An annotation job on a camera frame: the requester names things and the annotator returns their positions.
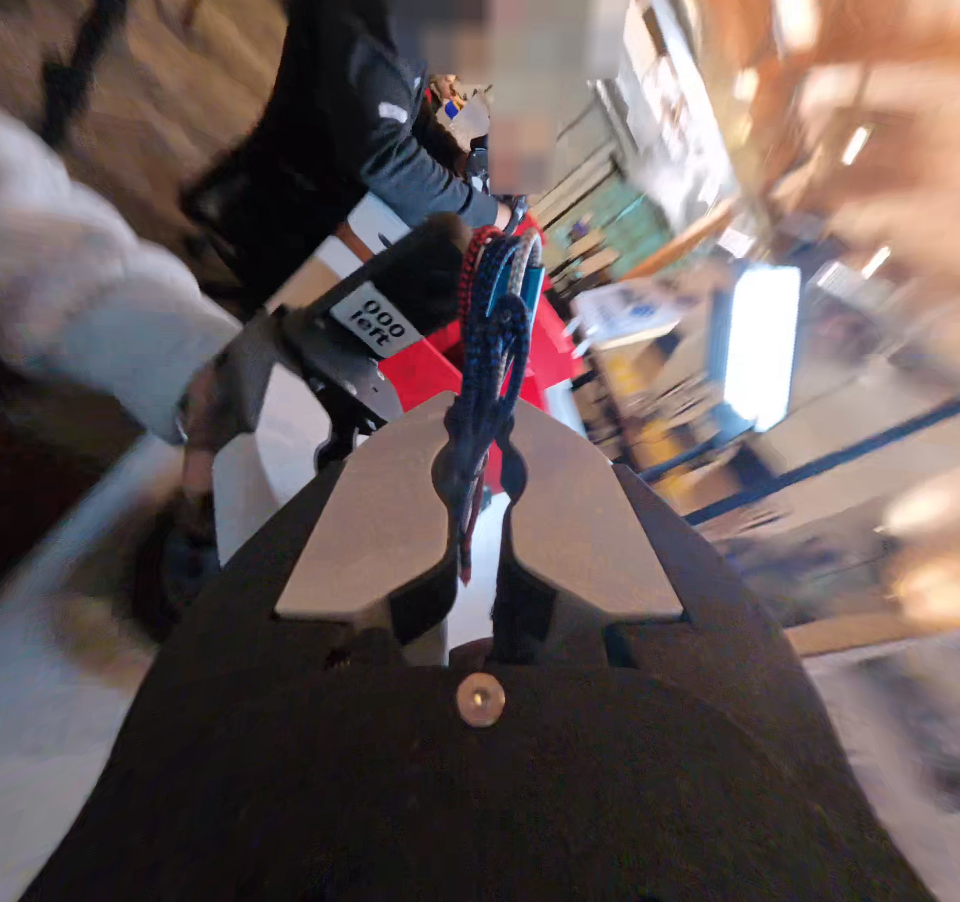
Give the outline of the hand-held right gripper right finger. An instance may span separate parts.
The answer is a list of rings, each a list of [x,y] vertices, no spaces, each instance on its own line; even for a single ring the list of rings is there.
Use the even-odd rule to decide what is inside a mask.
[[[571,636],[676,624],[684,607],[612,463],[571,428],[519,402],[499,437],[503,516],[492,658],[535,664]]]

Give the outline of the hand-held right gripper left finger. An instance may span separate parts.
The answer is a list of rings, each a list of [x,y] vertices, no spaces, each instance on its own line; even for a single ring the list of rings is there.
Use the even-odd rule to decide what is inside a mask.
[[[433,396],[347,458],[276,603],[279,618],[386,630],[412,665],[447,664],[457,535],[433,469],[453,398]]]

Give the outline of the person's left forearm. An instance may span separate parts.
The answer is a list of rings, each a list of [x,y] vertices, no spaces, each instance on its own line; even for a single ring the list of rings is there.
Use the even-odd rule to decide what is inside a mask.
[[[141,239],[2,112],[3,364],[112,396],[145,430],[179,444],[186,391],[240,327],[183,261]]]

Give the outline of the person's left hand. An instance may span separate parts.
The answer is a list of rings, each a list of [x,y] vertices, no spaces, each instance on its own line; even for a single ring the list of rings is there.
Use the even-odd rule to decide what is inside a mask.
[[[178,408],[182,468],[178,521],[187,534],[213,535],[213,462],[223,448],[224,405],[215,361],[192,378]]]

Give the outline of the red plastic bin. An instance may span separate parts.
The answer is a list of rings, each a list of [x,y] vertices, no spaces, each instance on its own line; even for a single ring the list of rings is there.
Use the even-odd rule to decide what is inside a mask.
[[[441,392],[459,392],[464,344],[459,296],[464,255],[474,231],[452,213],[437,213],[371,260],[387,260],[373,283],[421,336],[386,359],[383,367],[406,411]],[[566,326],[548,299],[543,280],[532,330],[521,399],[549,414],[548,393],[582,369]]]

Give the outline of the bright white screen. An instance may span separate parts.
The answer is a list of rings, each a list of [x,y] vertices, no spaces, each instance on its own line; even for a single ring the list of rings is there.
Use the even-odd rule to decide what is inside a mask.
[[[764,433],[787,415],[803,287],[799,268],[753,264],[733,287],[723,399]]]

